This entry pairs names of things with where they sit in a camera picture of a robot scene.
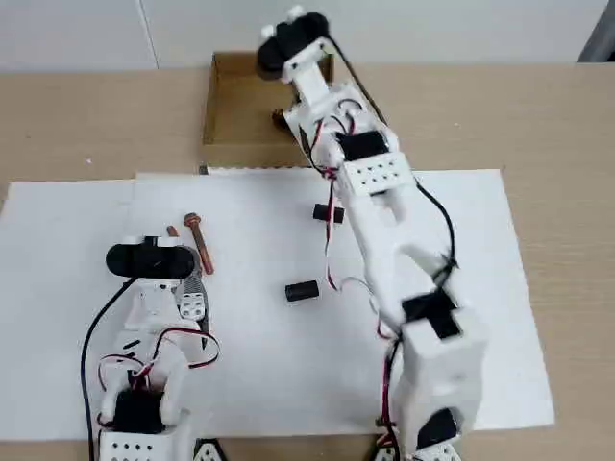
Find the wooden table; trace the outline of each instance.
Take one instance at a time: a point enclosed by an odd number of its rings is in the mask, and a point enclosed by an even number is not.
[[[504,174],[557,422],[472,434],[460,443],[464,459],[608,456],[615,447],[615,66],[359,71],[413,167]],[[204,69],[0,76],[0,183],[196,172],[207,77]],[[357,460],[369,440],[223,445],[233,460]],[[86,444],[4,443],[0,458],[85,460]]]

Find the screw head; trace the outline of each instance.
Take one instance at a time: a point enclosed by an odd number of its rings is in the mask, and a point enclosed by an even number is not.
[[[184,225],[190,227],[193,224],[199,224],[201,222],[201,216],[196,213],[188,213],[184,217]]]

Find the cardboard box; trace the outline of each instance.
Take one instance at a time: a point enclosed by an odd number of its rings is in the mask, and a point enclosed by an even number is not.
[[[333,58],[321,61],[327,81]],[[292,134],[272,120],[275,109],[295,101],[292,85],[266,82],[257,75],[254,52],[214,53],[209,77],[203,144],[208,166],[296,166],[308,162]],[[250,156],[246,162],[246,147]]]

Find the small black block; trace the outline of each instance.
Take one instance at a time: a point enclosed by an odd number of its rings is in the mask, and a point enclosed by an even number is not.
[[[328,207],[326,205],[316,204],[314,205],[314,212],[311,216],[320,221],[327,221],[327,210]],[[333,211],[333,222],[336,224],[342,224],[344,222],[344,208],[339,206],[335,207]]]
[[[318,298],[318,283],[316,280],[302,281],[301,283],[293,283],[285,287],[286,300],[289,302],[308,300],[309,298]]]

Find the white wall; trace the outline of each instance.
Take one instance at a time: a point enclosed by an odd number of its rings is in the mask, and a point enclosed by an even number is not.
[[[0,70],[155,68],[135,0],[0,0]]]
[[[0,0],[0,70],[207,63],[297,0]],[[304,0],[354,61],[575,61],[607,0]]]

